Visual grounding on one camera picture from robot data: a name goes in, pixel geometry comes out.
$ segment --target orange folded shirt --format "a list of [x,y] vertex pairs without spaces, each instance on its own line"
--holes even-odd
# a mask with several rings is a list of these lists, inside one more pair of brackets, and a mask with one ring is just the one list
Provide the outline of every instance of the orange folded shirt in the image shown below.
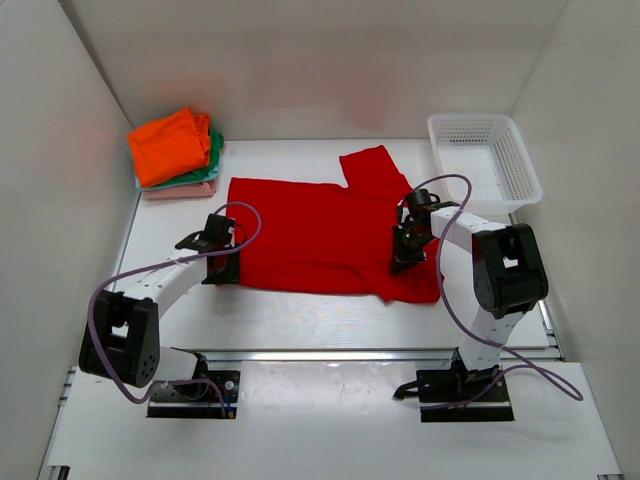
[[209,165],[209,123],[206,113],[185,108],[127,135],[140,185],[153,187]]

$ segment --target stack of folded clothes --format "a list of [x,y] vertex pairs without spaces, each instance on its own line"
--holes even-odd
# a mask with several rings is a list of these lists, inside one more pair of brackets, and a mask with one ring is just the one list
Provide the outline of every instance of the stack of folded clothes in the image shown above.
[[224,137],[210,132],[206,113],[190,108],[154,120],[128,135],[136,188],[147,199],[210,197],[216,191]]

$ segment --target red t-shirt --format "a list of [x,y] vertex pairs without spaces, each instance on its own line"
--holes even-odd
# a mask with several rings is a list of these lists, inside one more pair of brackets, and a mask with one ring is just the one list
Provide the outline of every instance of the red t-shirt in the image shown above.
[[[253,205],[262,232],[242,250],[240,284],[288,292],[379,295],[385,302],[435,303],[437,241],[427,261],[391,275],[396,205],[411,187],[383,146],[340,157],[348,187],[233,178],[229,201]],[[253,213],[229,207],[248,236]]]

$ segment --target white wall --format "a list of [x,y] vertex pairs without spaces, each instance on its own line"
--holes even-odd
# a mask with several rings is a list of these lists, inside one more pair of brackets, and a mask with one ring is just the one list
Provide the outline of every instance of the white wall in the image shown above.
[[511,112],[566,0],[63,0],[134,126],[185,105],[231,139],[426,137]]
[[0,1],[0,478],[35,478],[134,204],[129,125],[55,0]]
[[627,479],[640,478],[639,25],[637,0],[570,0],[515,109],[545,192],[518,220]]

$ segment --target white plastic laundry basket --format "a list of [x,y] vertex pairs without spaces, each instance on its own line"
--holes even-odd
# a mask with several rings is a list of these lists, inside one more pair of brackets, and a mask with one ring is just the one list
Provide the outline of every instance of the white plastic laundry basket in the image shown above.
[[[452,113],[432,115],[429,137],[440,173],[460,173],[471,180],[467,210],[478,214],[511,213],[537,203],[542,189],[520,133],[506,115]],[[444,181],[445,195],[460,203],[466,185]]]

